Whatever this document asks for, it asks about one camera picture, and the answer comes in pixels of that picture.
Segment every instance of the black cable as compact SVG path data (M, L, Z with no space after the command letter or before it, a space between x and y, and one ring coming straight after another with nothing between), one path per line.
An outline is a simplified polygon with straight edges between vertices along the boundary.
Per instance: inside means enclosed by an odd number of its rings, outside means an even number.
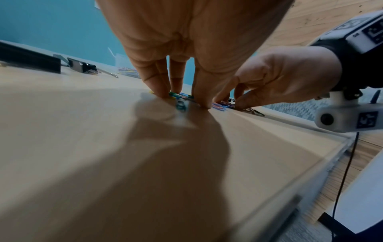
M339 188L338 194L336 195L335 204L334 204L334 209L332 210L332 218L333 218L334 220L335 220L335 210L336 210L336 206L338 205L339 197L340 197L340 194L342 193L343 185L344 185L344 182L345 182L345 180L346 180L346 176L347 176L348 169L349 169L350 166L351 166L351 161L352 161L352 158L354 157L355 148L356 148L356 145L357 145L357 143L358 143L358 140L359 140L359 132L356 133L354 146L352 147L352 151L351 151L351 154L350 154L350 159L349 159L349 161L348 161L346 170L344 171L343 179L342 179L342 182L340 183L340 188ZM332 237L332 241L334 241L334 238L335 238L335 236L334 236L334 231L331 231L331 237Z

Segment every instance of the black wristband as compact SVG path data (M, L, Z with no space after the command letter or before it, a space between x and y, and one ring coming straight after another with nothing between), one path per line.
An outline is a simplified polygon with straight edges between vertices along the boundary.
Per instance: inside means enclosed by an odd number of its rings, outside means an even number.
M343 39L319 40L312 46L322 46L331 50L338 57L342 65L342 76L338 84L331 91L342 91L344 89L359 90L367 87L366 83L360 83L359 61L361 54L354 50L347 41Z

